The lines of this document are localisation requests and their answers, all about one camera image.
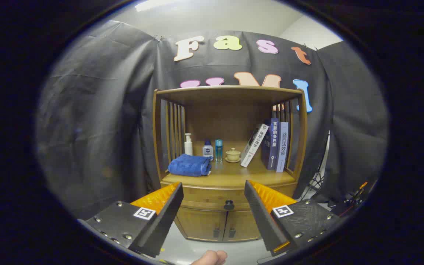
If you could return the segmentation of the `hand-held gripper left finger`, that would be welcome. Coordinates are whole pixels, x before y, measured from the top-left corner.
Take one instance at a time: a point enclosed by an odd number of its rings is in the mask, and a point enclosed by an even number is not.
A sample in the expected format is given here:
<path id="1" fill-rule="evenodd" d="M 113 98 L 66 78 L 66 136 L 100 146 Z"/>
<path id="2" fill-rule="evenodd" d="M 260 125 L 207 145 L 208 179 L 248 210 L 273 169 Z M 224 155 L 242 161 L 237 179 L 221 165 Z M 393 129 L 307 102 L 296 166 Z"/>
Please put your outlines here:
<path id="1" fill-rule="evenodd" d="M 114 245 L 154 258 L 160 253 L 183 197 L 183 185 L 176 182 L 131 203 L 115 201 L 78 222 Z"/>

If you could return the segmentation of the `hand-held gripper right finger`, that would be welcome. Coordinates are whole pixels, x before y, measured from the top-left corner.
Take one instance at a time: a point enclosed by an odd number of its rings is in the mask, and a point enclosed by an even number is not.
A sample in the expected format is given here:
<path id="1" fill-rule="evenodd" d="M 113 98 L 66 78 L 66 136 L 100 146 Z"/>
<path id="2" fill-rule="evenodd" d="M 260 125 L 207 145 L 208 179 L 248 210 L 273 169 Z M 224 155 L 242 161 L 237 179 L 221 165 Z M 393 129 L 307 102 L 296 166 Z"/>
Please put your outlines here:
<path id="1" fill-rule="evenodd" d="M 244 194 L 272 256 L 304 248 L 340 223 L 338 215 L 311 199 L 296 201 L 255 181 L 246 180 Z"/>

